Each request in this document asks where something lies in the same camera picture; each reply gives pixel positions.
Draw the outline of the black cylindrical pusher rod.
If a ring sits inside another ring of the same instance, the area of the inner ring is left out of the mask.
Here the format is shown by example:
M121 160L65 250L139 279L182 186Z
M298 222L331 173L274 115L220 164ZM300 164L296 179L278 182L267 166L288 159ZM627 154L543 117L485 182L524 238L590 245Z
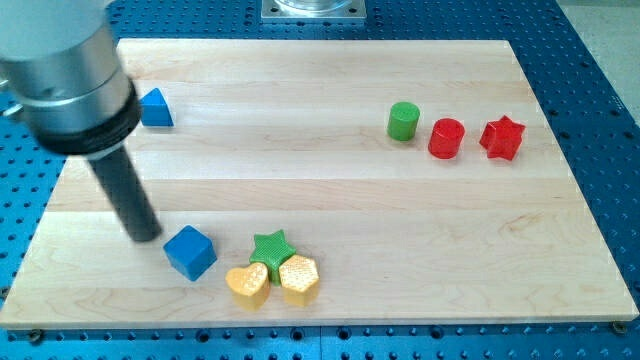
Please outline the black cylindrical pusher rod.
M161 225L124 146L88 163L124 230L135 242L148 242L162 233Z

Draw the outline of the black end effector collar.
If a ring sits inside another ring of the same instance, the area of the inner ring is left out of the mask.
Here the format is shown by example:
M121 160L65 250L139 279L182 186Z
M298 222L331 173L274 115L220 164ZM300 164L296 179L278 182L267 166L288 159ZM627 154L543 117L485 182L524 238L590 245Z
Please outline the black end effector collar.
M88 155L119 144L141 120L142 108L136 88L128 80L129 95L122 108L99 125L87 130L56 134L33 130L35 139L47 150L62 155Z

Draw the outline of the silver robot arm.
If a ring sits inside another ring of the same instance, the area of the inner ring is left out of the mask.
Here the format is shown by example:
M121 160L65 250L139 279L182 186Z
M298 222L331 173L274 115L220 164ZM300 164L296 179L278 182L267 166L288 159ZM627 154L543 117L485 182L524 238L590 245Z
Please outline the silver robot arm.
M124 229L157 238L156 218L124 146L142 117L100 1L1 1L1 88L47 150L86 158Z

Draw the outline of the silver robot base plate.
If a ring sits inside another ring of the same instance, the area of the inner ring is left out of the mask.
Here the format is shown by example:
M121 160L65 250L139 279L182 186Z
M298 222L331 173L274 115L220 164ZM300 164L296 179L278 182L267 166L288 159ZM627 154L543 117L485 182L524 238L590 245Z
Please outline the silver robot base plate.
M362 20L365 0L261 0L261 18L268 21Z

